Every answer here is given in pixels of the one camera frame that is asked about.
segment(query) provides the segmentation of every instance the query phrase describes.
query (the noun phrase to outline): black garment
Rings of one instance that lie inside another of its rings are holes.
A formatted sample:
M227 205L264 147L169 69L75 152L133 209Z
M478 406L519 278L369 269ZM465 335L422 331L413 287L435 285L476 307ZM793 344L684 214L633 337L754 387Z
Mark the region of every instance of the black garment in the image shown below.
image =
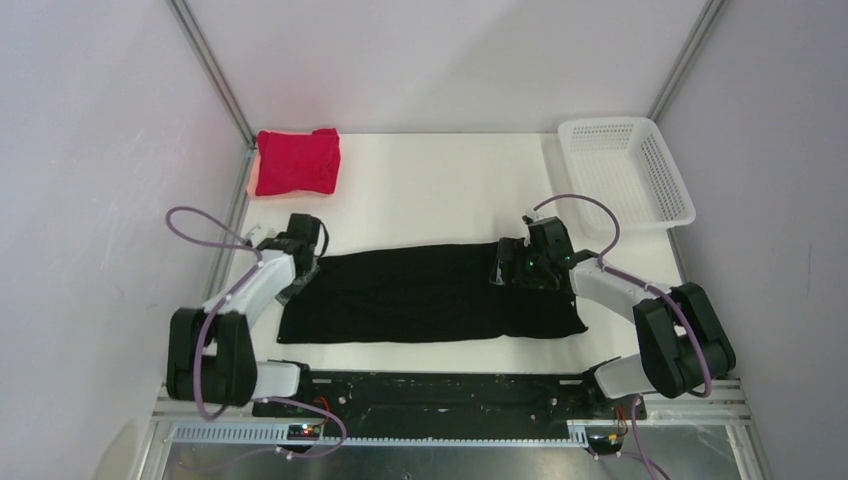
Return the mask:
M564 292L495 286L497 243L325 257L283 311L279 343L444 342L587 330Z

